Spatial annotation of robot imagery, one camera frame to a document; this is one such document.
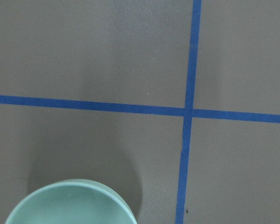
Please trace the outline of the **green bowl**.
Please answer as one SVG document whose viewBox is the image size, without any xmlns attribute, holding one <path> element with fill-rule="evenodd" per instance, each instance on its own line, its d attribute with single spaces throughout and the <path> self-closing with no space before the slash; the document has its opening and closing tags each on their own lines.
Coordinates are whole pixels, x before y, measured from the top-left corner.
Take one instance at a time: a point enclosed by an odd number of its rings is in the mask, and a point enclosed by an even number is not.
<svg viewBox="0 0 280 224">
<path fill-rule="evenodd" d="M 20 201 L 7 224 L 135 224 L 125 200 L 92 180 L 70 179 L 42 187 Z"/>
</svg>

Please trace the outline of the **brown paper table cover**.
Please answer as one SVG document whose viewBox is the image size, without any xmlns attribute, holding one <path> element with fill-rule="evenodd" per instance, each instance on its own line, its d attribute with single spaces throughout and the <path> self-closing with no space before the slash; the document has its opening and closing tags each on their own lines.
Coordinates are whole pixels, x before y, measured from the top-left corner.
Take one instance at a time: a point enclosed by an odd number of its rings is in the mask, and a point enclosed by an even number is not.
<svg viewBox="0 0 280 224">
<path fill-rule="evenodd" d="M 280 0 L 0 0 L 0 224 L 66 179 L 280 224 Z"/>
</svg>

